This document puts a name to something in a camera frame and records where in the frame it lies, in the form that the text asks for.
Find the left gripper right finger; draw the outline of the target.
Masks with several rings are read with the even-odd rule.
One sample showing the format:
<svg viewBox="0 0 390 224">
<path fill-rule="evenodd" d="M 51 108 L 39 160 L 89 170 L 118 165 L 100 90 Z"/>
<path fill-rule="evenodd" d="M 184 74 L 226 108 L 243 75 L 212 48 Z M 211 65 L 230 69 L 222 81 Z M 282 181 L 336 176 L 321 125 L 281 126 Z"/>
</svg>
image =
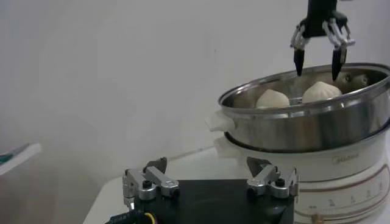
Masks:
<svg viewBox="0 0 390 224">
<path fill-rule="evenodd" d="M 299 194 L 299 174 L 295 167 L 279 168 L 266 159 L 247 157 L 252 177 L 247 179 L 247 191 L 254 196 L 270 195 L 285 199 Z"/>
</svg>

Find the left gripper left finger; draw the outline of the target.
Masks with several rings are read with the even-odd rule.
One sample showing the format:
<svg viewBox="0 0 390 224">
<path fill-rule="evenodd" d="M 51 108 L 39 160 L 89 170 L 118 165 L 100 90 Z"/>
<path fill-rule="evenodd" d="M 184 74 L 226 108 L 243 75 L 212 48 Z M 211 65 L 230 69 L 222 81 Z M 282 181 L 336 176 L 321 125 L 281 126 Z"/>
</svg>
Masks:
<svg viewBox="0 0 390 224">
<path fill-rule="evenodd" d="M 168 177 L 165 172 L 167 157 L 149 161 L 142 169 L 126 169 L 122 175 L 123 203 L 133 210 L 136 198 L 151 201 L 157 193 L 164 198 L 174 199 L 180 195 L 179 181 Z"/>
</svg>

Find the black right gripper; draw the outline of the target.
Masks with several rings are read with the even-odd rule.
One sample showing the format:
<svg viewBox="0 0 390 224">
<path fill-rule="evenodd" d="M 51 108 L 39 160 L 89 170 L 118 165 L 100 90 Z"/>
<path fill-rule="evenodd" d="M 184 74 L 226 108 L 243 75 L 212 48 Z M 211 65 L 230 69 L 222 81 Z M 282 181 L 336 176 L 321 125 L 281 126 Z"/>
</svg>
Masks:
<svg viewBox="0 0 390 224">
<path fill-rule="evenodd" d="M 307 17 L 304 18 L 291 38 L 294 64 L 298 76 L 302 75 L 306 38 L 327 36 L 333 45 L 331 75 L 336 81 L 347 58 L 347 48 L 355 44 L 347 25 L 347 17 L 337 11 L 337 0 L 309 0 Z"/>
</svg>

